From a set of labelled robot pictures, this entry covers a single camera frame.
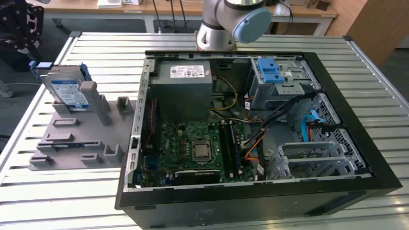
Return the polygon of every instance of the yellow wire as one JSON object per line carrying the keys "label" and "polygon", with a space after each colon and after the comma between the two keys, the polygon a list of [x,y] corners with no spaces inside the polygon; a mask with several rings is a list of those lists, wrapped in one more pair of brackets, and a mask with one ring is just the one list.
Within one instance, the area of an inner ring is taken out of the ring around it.
{"label": "yellow wire", "polygon": [[232,108],[236,103],[238,103],[238,92],[236,92],[236,89],[235,87],[232,86],[232,84],[227,81],[227,79],[224,79],[223,77],[218,77],[219,79],[222,79],[232,88],[234,92],[235,92],[235,101],[234,103],[228,106],[228,107],[224,107],[224,108],[211,108],[211,111],[220,111],[220,110],[227,110],[230,108]]}

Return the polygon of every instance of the motherboard chip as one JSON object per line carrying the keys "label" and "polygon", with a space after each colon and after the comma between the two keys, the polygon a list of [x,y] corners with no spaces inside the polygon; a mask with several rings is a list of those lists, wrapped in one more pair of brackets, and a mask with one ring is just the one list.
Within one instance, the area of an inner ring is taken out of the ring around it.
{"label": "motherboard chip", "polygon": [[212,148],[211,148],[211,141],[194,141],[192,142],[194,148],[194,161],[210,161],[212,160]]}

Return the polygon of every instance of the wall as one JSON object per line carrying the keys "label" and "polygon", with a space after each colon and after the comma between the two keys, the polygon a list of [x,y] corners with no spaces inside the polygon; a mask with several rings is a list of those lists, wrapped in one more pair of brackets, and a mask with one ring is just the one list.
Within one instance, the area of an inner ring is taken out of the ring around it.
{"label": "wall", "polygon": [[409,34],[409,0],[369,0],[347,35],[376,65],[388,59]]}
{"label": "wall", "polygon": [[409,0],[334,0],[340,17],[327,35],[350,35],[380,65],[409,34]]}
{"label": "wall", "polygon": [[350,31],[357,16],[368,0],[332,0],[331,5],[339,12],[340,16],[334,20],[327,31],[328,36],[342,36]]}

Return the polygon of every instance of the power supply label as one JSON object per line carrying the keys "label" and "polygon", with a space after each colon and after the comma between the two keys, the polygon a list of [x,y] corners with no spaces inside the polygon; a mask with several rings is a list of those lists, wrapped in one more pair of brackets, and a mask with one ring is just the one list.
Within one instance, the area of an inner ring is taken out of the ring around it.
{"label": "power supply label", "polygon": [[87,108],[90,103],[84,94],[79,91],[79,83],[75,80],[52,80],[55,92],[71,108]]}
{"label": "power supply label", "polygon": [[172,66],[171,78],[204,78],[204,66]]}

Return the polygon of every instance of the aluminum table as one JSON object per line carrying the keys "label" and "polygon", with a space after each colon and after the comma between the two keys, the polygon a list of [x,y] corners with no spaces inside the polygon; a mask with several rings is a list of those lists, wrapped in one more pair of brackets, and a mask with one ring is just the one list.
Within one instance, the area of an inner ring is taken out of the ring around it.
{"label": "aluminum table", "polygon": [[[409,229],[409,104],[355,42],[342,37],[268,35],[238,47],[319,54],[404,188],[331,216],[195,229]],[[83,33],[68,39],[55,63],[83,61],[108,100],[118,96],[136,99],[146,50],[194,49],[192,34]],[[114,209],[119,168],[28,170],[28,160],[51,121],[52,101],[42,86],[0,155],[2,230],[140,229],[126,213]]]}

